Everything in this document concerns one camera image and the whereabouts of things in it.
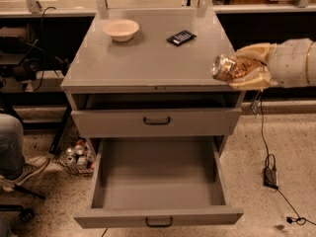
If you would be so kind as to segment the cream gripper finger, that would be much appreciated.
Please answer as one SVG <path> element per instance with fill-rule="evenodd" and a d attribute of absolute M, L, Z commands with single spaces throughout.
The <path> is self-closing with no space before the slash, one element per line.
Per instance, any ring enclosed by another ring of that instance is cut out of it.
<path fill-rule="evenodd" d="M 276 43 L 260 42 L 246 45 L 235 52 L 236 56 L 243 56 L 250 59 L 259 60 L 267 63 L 270 58 L 270 52 L 277 47 Z"/>
<path fill-rule="evenodd" d="M 252 71 L 243 78 L 234 79 L 230 86 L 237 90 L 263 90 L 273 86 L 276 81 L 269 71 Z"/>

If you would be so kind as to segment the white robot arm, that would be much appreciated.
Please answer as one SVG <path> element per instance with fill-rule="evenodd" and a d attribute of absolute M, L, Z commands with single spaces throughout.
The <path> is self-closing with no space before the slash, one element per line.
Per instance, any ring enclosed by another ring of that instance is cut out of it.
<path fill-rule="evenodd" d="M 256 63 L 255 69 L 229 85 L 238 90 L 316 85 L 316 41 L 288 39 L 283 43 L 256 43 L 235 52 L 235 57 Z"/>

